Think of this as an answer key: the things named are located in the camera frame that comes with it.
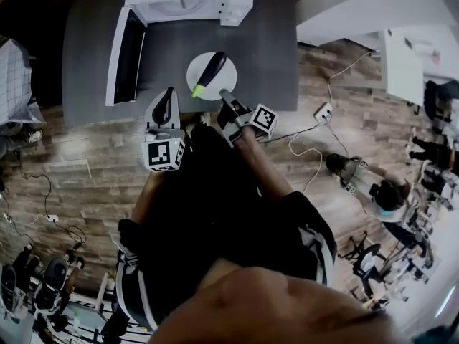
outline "door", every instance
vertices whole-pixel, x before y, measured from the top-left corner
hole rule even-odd
[[[105,105],[113,106],[136,99],[138,66],[146,26],[142,15],[133,6],[121,9],[108,66]]]

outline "white plate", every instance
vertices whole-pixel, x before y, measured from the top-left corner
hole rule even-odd
[[[188,82],[189,89],[193,92],[194,86],[198,83],[204,69],[209,64],[210,59],[214,56],[215,52],[207,52],[206,54],[199,55],[188,66],[186,71],[186,81]],[[226,89],[232,92],[236,87],[237,71],[233,62],[227,58],[223,68],[215,76],[215,78],[207,85],[204,91],[199,95],[203,100],[221,100],[220,90]]]

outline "electrical outlet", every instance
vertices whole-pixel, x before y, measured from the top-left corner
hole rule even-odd
[[[330,118],[331,111],[333,111],[331,104],[325,103],[314,113],[314,118],[318,123],[325,123]]]
[[[46,215],[46,217],[51,223],[57,223],[59,221],[59,217],[55,214]]]

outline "microwave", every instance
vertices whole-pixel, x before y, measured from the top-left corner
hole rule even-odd
[[[136,99],[138,68],[148,24],[190,19],[218,19],[237,27],[253,0],[125,0],[113,37],[105,105]]]

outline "gray table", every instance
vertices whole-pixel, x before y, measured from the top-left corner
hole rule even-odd
[[[124,0],[74,0],[65,32],[62,101],[67,126],[142,116],[152,99],[175,87],[183,113],[215,111],[221,101],[191,98],[189,63],[204,52],[225,51],[237,68],[234,95],[246,105],[296,110],[298,52],[295,0],[254,0],[239,27],[218,21],[173,21],[148,26],[137,101],[105,106],[113,35]]]

